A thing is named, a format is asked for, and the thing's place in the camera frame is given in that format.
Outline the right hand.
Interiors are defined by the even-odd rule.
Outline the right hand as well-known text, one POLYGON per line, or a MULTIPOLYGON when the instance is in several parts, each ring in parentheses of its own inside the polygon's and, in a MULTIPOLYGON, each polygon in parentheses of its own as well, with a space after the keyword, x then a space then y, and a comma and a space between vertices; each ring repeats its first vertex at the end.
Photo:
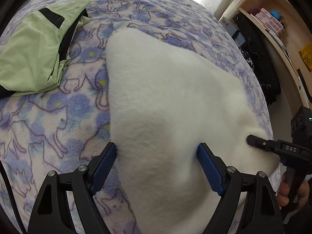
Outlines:
MULTIPOLYGON (((287 181, 287 172, 284 172, 282 176, 282 183, 280 184, 277 193, 277 202, 279 209, 282 209, 282 207, 285 207, 289 203, 288 194, 290 191, 290 187, 286 183, 286 181, 287 181)), ((298 195, 298 206, 293 212, 294 214, 299 212, 308 201, 309 184, 306 180, 304 180, 304 182, 301 184, 300 188, 298 189, 297 195, 298 195)))

